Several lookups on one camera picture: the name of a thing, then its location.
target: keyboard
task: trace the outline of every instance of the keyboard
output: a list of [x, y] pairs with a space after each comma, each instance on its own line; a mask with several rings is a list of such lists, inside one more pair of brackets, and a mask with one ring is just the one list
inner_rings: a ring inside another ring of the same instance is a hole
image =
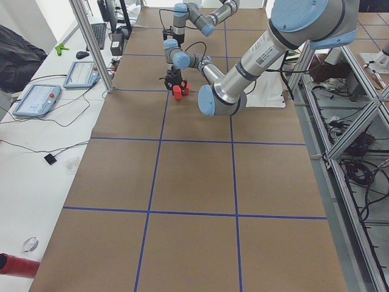
[[98, 47], [100, 48], [100, 50], [104, 49], [105, 33], [106, 33], [105, 23], [93, 23], [91, 24], [91, 27], [96, 37]]

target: wire bundle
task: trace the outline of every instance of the wire bundle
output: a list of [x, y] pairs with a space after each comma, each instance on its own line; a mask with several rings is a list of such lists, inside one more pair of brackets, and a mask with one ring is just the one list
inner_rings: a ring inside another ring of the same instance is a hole
[[[354, 197], [354, 203], [357, 207], [359, 221], [361, 223], [366, 222], [370, 215], [369, 207], [389, 197], [389, 176], [384, 170], [388, 166], [379, 166], [368, 161], [359, 160], [353, 161], [351, 159], [343, 159], [339, 163], [342, 167], [343, 174], [345, 175], [345, 182], [350, 194]], [[372, 185], [376, 180], [376, 176], [381, 174], [386, 179], [387, 192], [383, 193], [378, 190], [372, 189]], [[364, 206], [357, 206], [354, 191], [351, 188], [351, 184], [363, 187], [365, 189]], [[371, 193], [374, 192], [380, 195], [379, 198], [371, 200]]]

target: small black box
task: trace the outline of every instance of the small black box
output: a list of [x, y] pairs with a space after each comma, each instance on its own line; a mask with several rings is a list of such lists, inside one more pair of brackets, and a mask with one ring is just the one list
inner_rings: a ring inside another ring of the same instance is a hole
[[112, 34], [112, 43], [111, 43], [111, 53], [112, 56], [121, 56], [123, 55], [123, 34], [116, 32]]

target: light blue joint cap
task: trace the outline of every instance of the light blue joint cap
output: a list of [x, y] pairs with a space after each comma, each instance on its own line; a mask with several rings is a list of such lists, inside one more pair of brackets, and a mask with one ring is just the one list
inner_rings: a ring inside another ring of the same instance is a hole
[[349, 43], [352, 43], [356, 36], [357, 36], [357, 30], [353, 30], [352, 32], [345, 33], [344, 35], [339, 35], [334, 38], [329, 38], [327, 40], [311, 43], [311, 49], [312, 50], [332, 49], [334, 47], [345, 46]]
[[201, 30], [201, 33], [203, 35], [205, 35], [206, 37], [209, 37], [213, 31], [215, 30], [215, 27], [213, 26], [213, 24], [207, 24], [206, 26], [204, 26]]
[[164, 49], [171, 49], [172, 47], [178, 47], [178, 42], [174, 38], [168, 38], [164, 41]]
[[190, 58], [186, 53], [178, 52], [173, 56], [173, 64], [178, 69], [188, 68], [190, 64]]
[[328, 0], [276, 0], [271, 20], [280, 32], [298, 32], [322, 15]]
[[200, 112], [206, 116], [215, 115], [215, 97], [213, 96], [212, 87], [210, 85], [203, 85], [199, 90], [198, 105]]
[[188, 6], [184, 3], [177, 3], [174, 5], [174, 16], [184, 17], [188, 12]]

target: barcode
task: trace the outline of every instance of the barcode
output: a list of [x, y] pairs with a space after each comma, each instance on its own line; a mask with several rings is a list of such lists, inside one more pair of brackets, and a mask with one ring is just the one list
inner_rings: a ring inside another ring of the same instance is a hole
[[263, 64], [263, 62], [265, 62], [265, 60], [263, 60], [261, 57], [259, 57], [257, 60], [256, 60], [256, 62], [258, 63], [258, 65], [262, 65]]

